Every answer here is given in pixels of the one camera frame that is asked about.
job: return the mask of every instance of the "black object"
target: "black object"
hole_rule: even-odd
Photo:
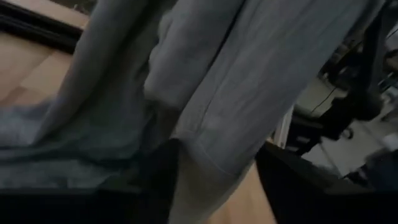
[[[256,164],[278,224],[397,223],[397,192],[372,192],[338,179],[269,143]]]
[[[0,30],[72,54],[82,30],[0,0]]]
[[[384,42],[398,21],[398,1],[387,1],[375,20],[366,29],[361,56],[352,56],[355,64],[361,62],[359,74],[344,98],[335,98],[331,107],[321,116],[295,109],[287,137],[287,148],[303,155],[320,143],[321,137],[338,140],[355,120],[370,121],[383,107],[378,82],[383,73],[386,48]]]
[[[177,181],[180,142],[172,139],[97,189],[0,191],[0,223],[164,223]]]

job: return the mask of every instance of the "gray fabric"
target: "gray fabric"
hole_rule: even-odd
[[[182,111],[170,223],[204,220],[367,5],[179,0],[148,74],[172,3],[99,2],[55,99],[0,111],[0,187],[96,186],[165,141]]]
[[[169,137],[148,127],[156,114],[142,86],[160,17],[173,3],[98,3],[58,95],[0,110],[1,188],[95,187]]]

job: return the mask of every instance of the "desk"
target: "desk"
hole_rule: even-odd
[[[7,0],[64,23],[82,27],[88,17],[48,0]],[[0,34],[0,106],[37,103],[56,94],[71,55]],[[229,200],[207,224],[274,224],[274,216],[253,165]]]

